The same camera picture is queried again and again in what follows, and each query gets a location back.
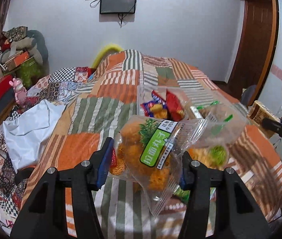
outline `door frame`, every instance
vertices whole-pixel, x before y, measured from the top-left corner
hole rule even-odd
[[[251,106],[255,100],[257,100],[263,90],[268,74],[270,73],[271,66],[273,64],[273,59],[276,51],[277,38],[279,34],[279,3],[278,0],[272,0],[273,7],[273,23],[272,23],[272,33],[270,39],[270,45],[268,48],[267,56],[261,73],[261,77],[255,88],[248,105]]]
[[[257,82],[256,89],[254,94],[252,95],[250,101],[248,102],[248,106],[251,106],[255,100],[258,99],[260,96],[260,93],[263,89],[263,86],[266,82],[267,76],[270,72],[271,65],[273,63],[274,59],[274,54],[276,50],[276,44],[277,44],[277,38],[278,38],[278,30],[279,30],[279,7],[278,7],[278,0],[272,0],[272,31],[271,31],[271,39],[270,39],[270,44],[268,48],[268,52],[266,55],[265,63],[262,69],[261,76]],[[245,30],[246,30],[246,22],[247,22],[247,1],[245,0],[245,6],[244,6],[244,19],[243,19],[243,26],[242,26],[242,33],[240,37],[240,42],[239,42],[239,47],[237,50],[234,66],[230,75],[230,78],[228,80],[228,84],[231,83],[231,81],[234,78],[234,73],[236,66],[239,61],[239,57],[242,53],[242,46],[243,46],[243,41],[244,41],[244,36],[245,36]]]

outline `red snack package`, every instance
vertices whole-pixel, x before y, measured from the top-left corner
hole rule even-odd
[[[166,106],[173,121],[180,121],[184,118],[185,113],[179,99],[169,90],[166,90]]]
[[[151,95],[156,103],[160,103],[163,106],[166,104],[166,101],[155,90],[151,92]]]

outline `blue snack package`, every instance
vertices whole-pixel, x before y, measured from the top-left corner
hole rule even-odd
[[[150,102],[146,102],[146,103],[142,103],[140,106],[143,108],[144,110],[144,116],[146,117],[154,117],[153,112],[150,111],[150,108],[154,105],[157,104],[157,102],[155,101],[150,101]]]

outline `snack bag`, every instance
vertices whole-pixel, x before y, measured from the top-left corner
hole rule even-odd
[[[165,104],[157,103],[156,101],[150,101],[147,103],[142,103],[140,105],[144,114],[147,117],[159,118],[159,119],[167,119],[167,107]]]
[[[198,160],[207,168],[224,170],[228,164],[229,153],[225,145],[215,145],[205,148],[189,148],[188,153],[193,160]]]
[[[166,90],[166,106],[173,121],[180,121],[184,119],[185,112],[182,108],[180,100],[169,90]]]
[[[174,122],[132,116],[115,138],[116,167],[110,173],[119,170],[118,178],[132,176],[157,216],[179,184],[183,152],[201,136],[207,123],[204,119]]]
[[[218,101],[214,101],[207,107],[199,106],[197,109],[204,119],[215,124],[211,130],[212,134],[221,137],[222,141],[227,141],[228,144],[232,144],[238,139],[247,123],[247,118],[233,106]],[[212,141],[212,145],[224,144]]]

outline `white plastic bag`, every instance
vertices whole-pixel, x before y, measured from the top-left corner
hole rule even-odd
[[[3,122],[8,154],[16,173],[40,160],[64,109],[64,105],[42,100],[17,119]]]

